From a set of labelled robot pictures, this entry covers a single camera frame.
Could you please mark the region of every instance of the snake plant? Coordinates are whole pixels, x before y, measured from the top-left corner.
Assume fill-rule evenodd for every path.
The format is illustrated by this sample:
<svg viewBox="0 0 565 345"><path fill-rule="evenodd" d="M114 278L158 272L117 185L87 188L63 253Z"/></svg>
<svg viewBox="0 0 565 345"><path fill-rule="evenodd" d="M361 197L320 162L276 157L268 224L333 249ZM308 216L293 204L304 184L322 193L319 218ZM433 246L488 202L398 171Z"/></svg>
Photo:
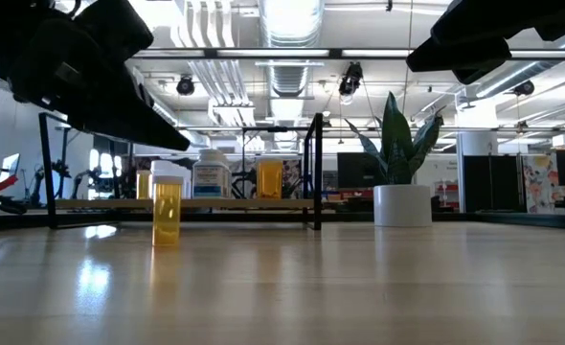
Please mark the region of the snake plant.
<svg viewBox="0 0 565 345"><path fill-rule="evenodd" d="M441 108L422 126L413 140L408 122L397 108L396 97L390 92L382 120L375 118L382 129L380 151L367 136L361 134L356 126L345 119L350 130L355 132L366 153L380 163L380 171L386 184L410 184L413 175L425 161L427 153L436 145L443 123Z"/></svg>

